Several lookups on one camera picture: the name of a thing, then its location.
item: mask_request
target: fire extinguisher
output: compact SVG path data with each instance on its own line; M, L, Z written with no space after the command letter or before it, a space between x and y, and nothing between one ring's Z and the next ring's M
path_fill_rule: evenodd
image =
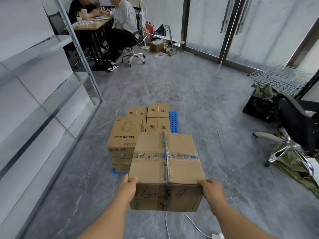
M148 33L150 34L154 34L154 24L146 22L145 25L146 30L148 31Z

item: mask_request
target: white wire grid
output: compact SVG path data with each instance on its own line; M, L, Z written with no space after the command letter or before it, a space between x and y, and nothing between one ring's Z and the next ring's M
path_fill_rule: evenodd
M249 75L256 84L270 85L278 92L295 96L312 78L313 74L302 69L276 63L267 65Z

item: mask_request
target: black plastic basket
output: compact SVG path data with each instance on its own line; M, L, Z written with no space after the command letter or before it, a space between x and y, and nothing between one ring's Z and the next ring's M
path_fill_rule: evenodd
M265 122L274 122L274 103L269 100L253 96L253 94L242 111Z

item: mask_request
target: forearm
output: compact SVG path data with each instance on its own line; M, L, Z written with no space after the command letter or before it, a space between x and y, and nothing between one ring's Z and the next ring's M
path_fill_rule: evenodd
M215 216L225 239L275 239L228 204L219 206Z
M125 203L115 199L78 239L122 239L127 210Z

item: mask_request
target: bottle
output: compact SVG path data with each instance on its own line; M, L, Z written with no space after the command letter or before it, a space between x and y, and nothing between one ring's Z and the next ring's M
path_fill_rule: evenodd
M83 20L82 20L82 17L81 17L81 15L80 15L80 12L77 12L77 13L75 14L75 16L76 16L76 18L77 18L78 24L79 24L79 25L83 25Z

